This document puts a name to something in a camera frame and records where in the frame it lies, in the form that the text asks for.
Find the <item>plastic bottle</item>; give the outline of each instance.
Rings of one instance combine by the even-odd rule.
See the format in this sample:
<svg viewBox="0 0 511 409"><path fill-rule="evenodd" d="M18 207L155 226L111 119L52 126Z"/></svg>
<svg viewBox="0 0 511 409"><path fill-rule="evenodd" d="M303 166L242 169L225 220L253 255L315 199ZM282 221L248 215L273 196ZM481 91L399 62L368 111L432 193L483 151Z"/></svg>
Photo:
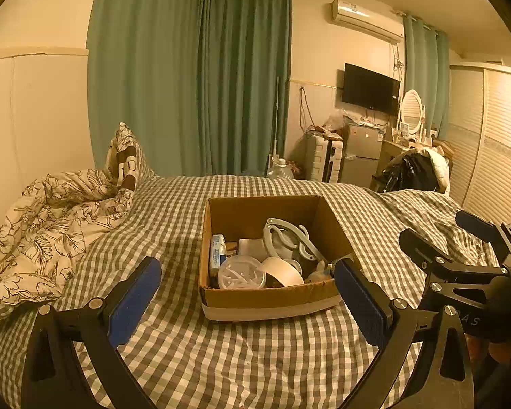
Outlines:
<svg viewBox="0 0 511 409"><path fill-rule="evenodd" d="M279 158L273 166L273 171L268 175L269 178L291 178L293 179L292 170L286 164L284 158Z"/></svg>

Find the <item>small box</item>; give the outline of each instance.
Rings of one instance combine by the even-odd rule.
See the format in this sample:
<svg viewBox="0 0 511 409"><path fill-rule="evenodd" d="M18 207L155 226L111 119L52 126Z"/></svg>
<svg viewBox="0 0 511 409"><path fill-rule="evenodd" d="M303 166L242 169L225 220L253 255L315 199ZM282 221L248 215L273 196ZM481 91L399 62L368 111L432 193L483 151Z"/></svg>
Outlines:
<svg viewBox="0 0 511 409"><path fill-rule="evenodd" d="M227 244L261 238L268 218L304 225L311 241L331 262L353 252L334 212L322 196L210 198L206 203L199 261L199 293L212 321L259 321L306 315L342 301L334 280L290 287L223 290L210 287L208 263L212 235ZM359 267L355 254L354 261Z"/></svg>
<svg viewBox="0 0 511 409"><path fill-rule="evenodd" d="M219 267L226 259L227 249L225 247L225 238L221 234L212 235L212 243L210 247L210 266L208 272L211 277L218 276Z"/></svg>

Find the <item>white louvered door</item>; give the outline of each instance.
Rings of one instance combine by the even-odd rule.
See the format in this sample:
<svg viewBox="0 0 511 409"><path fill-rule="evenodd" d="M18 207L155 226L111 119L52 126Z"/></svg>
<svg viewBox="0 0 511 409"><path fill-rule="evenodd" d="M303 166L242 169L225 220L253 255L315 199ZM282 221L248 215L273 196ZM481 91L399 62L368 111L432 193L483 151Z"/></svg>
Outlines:
<svg viewBox="0 0 511 409"><path fill-rule="evenodd" d="M511 223L511 75L485 70L486 119L466 210Z"/></svg>
<svg viewBox="0 0 511 409"><path fill-rule="evenodd" d="M447 141L454 148L451 197L464 203L471 182L483 121L482 69L451 69Z"/></svg>
<svg viewBox="0 0 511 409"><path fill-rule="evenodd" d="M451 68L451 197L483 219L511 223L511 73L485 67Z"/></svg>

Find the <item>mini fridge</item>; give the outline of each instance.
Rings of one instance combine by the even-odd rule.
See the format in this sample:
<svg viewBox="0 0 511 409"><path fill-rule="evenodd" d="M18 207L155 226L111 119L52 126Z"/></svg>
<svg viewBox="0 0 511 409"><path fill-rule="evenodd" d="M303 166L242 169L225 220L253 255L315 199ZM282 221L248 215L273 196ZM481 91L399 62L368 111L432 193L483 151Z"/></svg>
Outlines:
<svg viewBox="0 0 511 409"><path fill-rule="evenodd" d="M382 131L352 123L345 126L343 140L339 183L369 187L379 164Z"/></svg>

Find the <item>curtain rod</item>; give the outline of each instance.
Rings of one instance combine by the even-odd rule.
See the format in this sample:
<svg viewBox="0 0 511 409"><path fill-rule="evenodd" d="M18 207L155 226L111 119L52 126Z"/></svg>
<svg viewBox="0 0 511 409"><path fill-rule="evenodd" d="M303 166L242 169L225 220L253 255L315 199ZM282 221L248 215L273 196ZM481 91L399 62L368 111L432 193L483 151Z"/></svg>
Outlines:
<svg viewBox="0 0 511 409"><path fill-rule="evenodd" d="M424 26L424 29L428 29L428 30L435 30L435 32L437 33L437 35L439 35L439 31L437 31L437 29L435 29L434 27L430 26L429 24L426 24L426 22L420 18L420 17L416 17L414 16L413 14L409 14L409 13L406 13L406 12L403 12L403 11L392 11L393 13L395 13L396 15L399 15L401 17L406 17L407 15L410 15L412 19L416 20L416 21L421 21L422 22L422 25Z"/></svg>

